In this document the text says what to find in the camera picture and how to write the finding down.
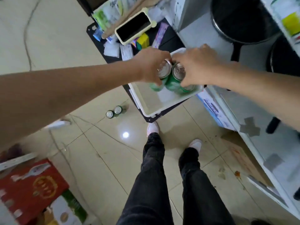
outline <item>frying pan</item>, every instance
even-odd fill
[[[282,35],[272,45],[268,54],[266,68],[268,72],[300,76],[298,67],[300,58],[291,48],[287,39]],[[266,128],[268,134],[273,134],[280,124],[277,117],[273,117]]]
[[[267,41],[279,32],[260,0],[212,0],[212,23],[233,44],[231,61],[239,61],[243,45]]]

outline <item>person's left hand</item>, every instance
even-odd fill
[[[161,68],[161,64],[164,63],[165,59],[171,60],[171,55],[168,51],[147,47],[135,55],[131,61],[139,68],[140,81],[161,85],[158,69]]]

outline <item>can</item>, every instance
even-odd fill
[[[158,77],[159,79],[161,79],[162,85],[158,86],[155,83],[150,83],[150,88],[153,91],[161,91],[163,89],[171,73],[172,64],[168,59],[165,59],[164,62],[160,65],[160,68],[157,70],[158,70]]]
[[[106,116],[107,118],[109,118],[109,119],[115,118],[115,117],[116,117],[116,115],[115,115],[115,113],[114,113],[113,110],[108,110],[108,111],[105,113],[105,116]]]
[[[113,111],[116,115],[119,115],[125,113],[126,109],[122,106],[116,106]]]
[[[175,63],[172,67],[172,74],[170,74],[168,81],[166,83],[166,88],[169,91],[176,91],[181,86],[180,83],[185,77],[185,68],[180,63]]]
[[[194,85],[189,85],[187,87],[180,87],[178,88],[176,91],[174,91],[176,94],[185,94],[185,93],[188,93],[188,92],[191,92],[195,89],[195,86]]]

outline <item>person's right arm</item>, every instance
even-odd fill
[[[208,45],[173,56],[185,68],[182,86],[210,84],[244,95],[300,132],[300,77],[219,61]]]

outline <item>pan handle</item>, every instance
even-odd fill
[[[280,124],[280,120],[277,117],[273,117],[272,121],[268,124],[267,129],[265,130],[268,134],[273,134]]]
[[[240,60],[240,53],[243,44],[239,42],[233,42],[232,44],[233,44],[233,52],[230,60],[238,62]]]

